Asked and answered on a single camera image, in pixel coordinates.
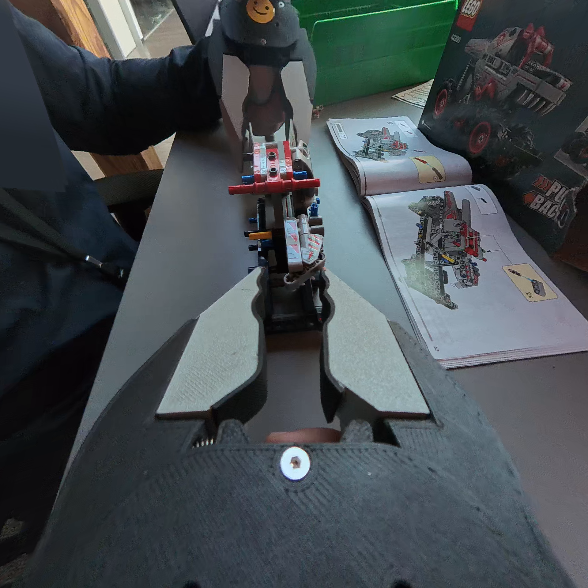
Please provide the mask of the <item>person's left forearm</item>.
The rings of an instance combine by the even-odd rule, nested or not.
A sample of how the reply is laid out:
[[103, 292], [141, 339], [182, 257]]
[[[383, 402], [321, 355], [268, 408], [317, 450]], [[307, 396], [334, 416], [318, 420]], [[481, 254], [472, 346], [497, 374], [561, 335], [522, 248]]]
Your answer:
[[61, 151], [128, 156], [221, 118], [210, 37], [163, 58], [99, 58], [10, 7]]

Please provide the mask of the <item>grey and red lego model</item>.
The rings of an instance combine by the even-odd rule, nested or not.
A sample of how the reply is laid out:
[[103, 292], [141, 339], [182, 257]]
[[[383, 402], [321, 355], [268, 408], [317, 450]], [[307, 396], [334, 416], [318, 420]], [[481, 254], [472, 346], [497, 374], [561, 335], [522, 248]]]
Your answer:
[[256, 196], [256, 215], [244, 235], [262, 271], [267, 334], [321, 331], [325, 228], [320, 180], [307, 145], [274, 136], [244, 142], [241, 180], [230, 195]]

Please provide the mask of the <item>person's left hand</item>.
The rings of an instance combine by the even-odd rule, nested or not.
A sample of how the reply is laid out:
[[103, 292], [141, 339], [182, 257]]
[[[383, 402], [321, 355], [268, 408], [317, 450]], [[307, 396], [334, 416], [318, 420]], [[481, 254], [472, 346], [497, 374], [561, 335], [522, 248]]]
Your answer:
[[285, 121], [279, 70], [265, 65], [249, 67], [246, 114], [257, 136], [276, 133]]

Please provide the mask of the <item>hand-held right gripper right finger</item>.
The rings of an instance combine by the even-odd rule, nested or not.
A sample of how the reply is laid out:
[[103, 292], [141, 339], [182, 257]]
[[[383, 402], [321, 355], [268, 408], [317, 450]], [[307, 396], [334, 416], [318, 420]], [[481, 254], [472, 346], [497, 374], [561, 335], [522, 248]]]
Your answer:
[[427, 419], [430, 408], [386, 316], [332, 271], [323, 277], [320, 401], [326, 421]]

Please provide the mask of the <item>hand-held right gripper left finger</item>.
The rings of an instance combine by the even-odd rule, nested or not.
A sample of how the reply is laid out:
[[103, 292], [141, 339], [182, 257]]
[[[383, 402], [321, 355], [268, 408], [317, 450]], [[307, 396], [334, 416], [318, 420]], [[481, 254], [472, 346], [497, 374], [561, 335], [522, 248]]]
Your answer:
[[249, 422], [267, 400], [265, 271], [255, 268], [202, 312], [156, 411]]

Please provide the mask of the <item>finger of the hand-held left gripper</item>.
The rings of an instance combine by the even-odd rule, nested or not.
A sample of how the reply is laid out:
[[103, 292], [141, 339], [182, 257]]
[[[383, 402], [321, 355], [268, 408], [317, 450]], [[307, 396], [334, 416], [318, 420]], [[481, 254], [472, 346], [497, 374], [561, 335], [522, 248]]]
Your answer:
[[222, 117], [232, 154], [243, 153], [243, 105], [249, 93], [250, 72], [237, 56], [223, 55]]
[[309, 90], [302, 61], [277, 69], [276, 116], [278, 132], [292, 148], [309, 142]]

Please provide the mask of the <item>person's dark navy jacket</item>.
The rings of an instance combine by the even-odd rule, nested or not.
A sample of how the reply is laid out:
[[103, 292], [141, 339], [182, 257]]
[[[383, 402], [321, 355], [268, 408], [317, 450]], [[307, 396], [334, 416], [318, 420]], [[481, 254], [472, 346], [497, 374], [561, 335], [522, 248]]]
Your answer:
[[[128, 272], [137, 243], [57, 136], [63, 192], [5, 189], [65, 243]], [[90, 262], [1, 240], [1, 575], [47, 524], [124, 285]]]

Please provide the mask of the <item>dark lego set box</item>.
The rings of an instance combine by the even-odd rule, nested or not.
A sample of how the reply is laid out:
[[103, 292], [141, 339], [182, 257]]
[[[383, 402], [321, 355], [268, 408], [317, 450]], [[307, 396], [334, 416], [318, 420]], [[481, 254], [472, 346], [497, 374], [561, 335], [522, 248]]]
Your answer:
[[563, 258], [587, 200], [587, 1], [459, 1], [418, 127]]

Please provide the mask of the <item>black chair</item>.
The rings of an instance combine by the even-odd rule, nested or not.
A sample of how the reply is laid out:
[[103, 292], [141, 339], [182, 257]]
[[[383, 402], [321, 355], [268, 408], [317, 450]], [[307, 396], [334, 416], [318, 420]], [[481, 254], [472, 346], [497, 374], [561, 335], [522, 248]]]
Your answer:
[[140, 242], [153, 205], [163, 169], [137, 171], [93, 181], [110, 213], [122, 229]]

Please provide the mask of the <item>person's right hand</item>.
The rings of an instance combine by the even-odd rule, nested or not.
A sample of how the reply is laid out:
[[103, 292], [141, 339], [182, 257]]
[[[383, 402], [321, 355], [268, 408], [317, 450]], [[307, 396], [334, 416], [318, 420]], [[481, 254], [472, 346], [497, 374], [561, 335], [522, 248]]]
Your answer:
[[272, 432], [265, 439], [266, 443], [286, 445], [307, 445], [316, 443], [338, 443], [342, 434], [331, 428], [305, 428], [289, 432]]

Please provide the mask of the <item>open lego instruction booklet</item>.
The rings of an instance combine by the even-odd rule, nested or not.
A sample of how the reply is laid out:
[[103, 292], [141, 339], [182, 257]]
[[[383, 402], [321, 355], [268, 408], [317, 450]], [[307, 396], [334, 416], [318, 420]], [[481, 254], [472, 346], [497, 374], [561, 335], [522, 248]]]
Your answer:
[[465, 158], [406, 116], [329, 119], [411, 324], [445, 368], [587, 351], [587, 320]]

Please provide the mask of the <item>green plastic bin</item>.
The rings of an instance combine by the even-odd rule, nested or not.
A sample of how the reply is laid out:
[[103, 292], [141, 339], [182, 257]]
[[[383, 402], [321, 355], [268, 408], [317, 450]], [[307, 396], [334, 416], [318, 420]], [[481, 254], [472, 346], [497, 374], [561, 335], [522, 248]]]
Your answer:
[[458, 1], [292, 1], [328, 106], [433, 79]]

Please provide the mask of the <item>small paper leaflet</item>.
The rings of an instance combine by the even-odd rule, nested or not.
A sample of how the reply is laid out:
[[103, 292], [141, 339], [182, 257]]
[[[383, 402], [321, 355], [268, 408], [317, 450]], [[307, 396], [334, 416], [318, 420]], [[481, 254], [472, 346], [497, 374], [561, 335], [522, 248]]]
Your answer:
[[396, 92], [392, 98], [418, 108], [424, 108], [429, 98], [432, 88], [433, 79], [422, 84], [415, 85], [411, 88]]

